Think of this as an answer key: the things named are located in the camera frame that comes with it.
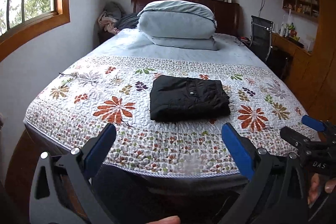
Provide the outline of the right hand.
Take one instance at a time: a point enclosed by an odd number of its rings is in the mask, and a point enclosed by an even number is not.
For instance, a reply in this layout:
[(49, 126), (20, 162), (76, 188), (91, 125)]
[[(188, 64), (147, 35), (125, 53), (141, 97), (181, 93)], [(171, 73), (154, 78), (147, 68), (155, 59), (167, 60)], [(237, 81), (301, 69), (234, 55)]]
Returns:
[(322, 193), (322, 189), (324, 189), (324, 192), (327, 194), (332, 193), (335, 188), (335, 184), (335, 178), (324, 183), (322, 178), (320, 178), (320, 175), (315, 173), (310, 180), (310, 188), (307, 196), (308, 205), (310, 206), (315, 203), (319, 195)]

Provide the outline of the left hand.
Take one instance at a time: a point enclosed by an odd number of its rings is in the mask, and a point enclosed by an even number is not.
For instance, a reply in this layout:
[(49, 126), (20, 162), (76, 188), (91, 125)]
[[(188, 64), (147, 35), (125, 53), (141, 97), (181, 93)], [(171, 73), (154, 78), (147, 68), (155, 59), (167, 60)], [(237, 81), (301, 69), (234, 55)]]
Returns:
[(175, 215), (175, 216), (160, 219), (158, 221), (152, 221), (147, 224), (180, 224), (180, 223), (181, 223), (181, 220), (179, 216)]

